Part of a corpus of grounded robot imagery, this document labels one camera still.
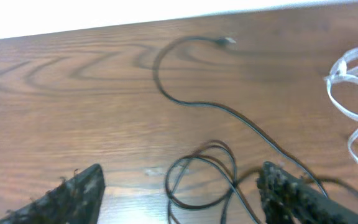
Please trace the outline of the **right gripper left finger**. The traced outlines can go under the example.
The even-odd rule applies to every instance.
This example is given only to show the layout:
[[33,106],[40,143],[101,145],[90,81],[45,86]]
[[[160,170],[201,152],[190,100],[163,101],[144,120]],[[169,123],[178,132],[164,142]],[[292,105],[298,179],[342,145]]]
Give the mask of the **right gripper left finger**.
[[18,210],[8,210],[0,224],[97,224],[105,190],[102,167],[93,164]]

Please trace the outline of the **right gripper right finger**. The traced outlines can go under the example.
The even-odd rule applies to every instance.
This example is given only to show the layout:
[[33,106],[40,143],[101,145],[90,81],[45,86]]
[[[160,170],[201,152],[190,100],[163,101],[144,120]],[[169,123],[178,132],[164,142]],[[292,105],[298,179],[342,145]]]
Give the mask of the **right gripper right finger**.
[[[344,187],[358,198],[358,191],[349,184],[323,176],[322,182]],[[358,214],[325,197],[310,187],[311,179],[298,179],[272,162],[264,162],[259,171],[262,209],[267,223],[358,224]]]

